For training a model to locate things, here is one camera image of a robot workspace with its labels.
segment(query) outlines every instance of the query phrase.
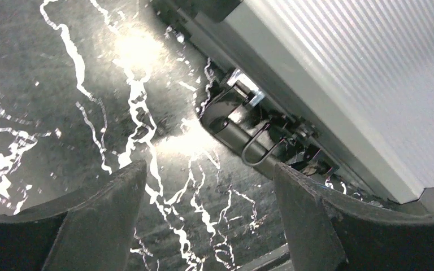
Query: black marble surface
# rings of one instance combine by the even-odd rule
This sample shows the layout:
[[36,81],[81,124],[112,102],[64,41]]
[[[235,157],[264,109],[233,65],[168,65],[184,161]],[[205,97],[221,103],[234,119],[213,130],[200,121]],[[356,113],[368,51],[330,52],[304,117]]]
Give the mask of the black marble surface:
[[280,247],[273,184],[198,122],[218,77],[144,0],[0,0],[0,213],[144,158],[128,270],[236,269]]

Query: ribbed surface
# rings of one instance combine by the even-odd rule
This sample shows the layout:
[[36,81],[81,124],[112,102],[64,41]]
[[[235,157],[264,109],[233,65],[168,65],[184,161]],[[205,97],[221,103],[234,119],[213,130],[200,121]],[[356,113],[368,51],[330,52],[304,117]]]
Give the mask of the ribbed surface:
[[338,86],[345,106],[374,126],[421,185],[434,187],[434,0],[266,5],[312,55],[300,60]]

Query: marble countertop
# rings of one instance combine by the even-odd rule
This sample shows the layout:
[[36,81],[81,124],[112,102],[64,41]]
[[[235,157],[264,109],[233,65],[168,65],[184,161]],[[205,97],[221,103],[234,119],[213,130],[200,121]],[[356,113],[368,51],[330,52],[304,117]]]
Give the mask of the marble countertop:
[[144,0],[0,0],[0,214],[146,159],[128,270],[232,270],[280,247],[273,184],[199,124],[217,73]]

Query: corrugated panel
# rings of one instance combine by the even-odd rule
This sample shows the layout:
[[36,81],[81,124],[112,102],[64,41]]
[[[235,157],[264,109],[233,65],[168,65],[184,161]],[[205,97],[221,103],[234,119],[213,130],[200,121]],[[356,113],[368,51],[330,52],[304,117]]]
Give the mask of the corrugated panel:
[[434,187],[434,0],[259,2],[310,52],[299,61],[319,71],[316,80],[337,86],[392,159]]

